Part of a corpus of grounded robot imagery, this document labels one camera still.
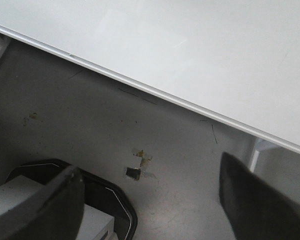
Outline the black and grey robot base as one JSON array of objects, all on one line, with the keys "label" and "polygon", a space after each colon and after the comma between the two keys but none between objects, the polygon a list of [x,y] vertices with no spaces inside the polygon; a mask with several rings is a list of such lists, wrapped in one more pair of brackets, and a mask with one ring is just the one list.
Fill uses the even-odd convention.
[{"label": "black and grey robot base", "polygon": [[[0,186],[0,216],[34,195],[69,166],[72,165],[62,160],[48,159],[13,169]],[[138,217],[127,196],[115,184],[79,170],[84,182],[84,212],[75,240],[131,240]]]}]

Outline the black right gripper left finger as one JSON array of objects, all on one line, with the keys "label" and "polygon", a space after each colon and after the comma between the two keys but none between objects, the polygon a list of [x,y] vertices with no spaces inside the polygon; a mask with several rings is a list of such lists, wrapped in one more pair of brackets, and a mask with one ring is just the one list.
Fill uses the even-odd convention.
[{"label": "black right gripper left finger", "polygon": [[84,205],[81,171],[68,166],[35,194],[0,215],[0,240],[74,240]]}]

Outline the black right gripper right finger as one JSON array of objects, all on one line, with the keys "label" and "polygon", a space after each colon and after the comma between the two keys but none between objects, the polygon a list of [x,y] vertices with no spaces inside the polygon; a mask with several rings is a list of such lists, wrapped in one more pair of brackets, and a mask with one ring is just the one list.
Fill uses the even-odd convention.
[{"label": "black right gripper right finger", "polygon": [[219,201],[237,240],[300,240],[300,204],[223,152]]}]

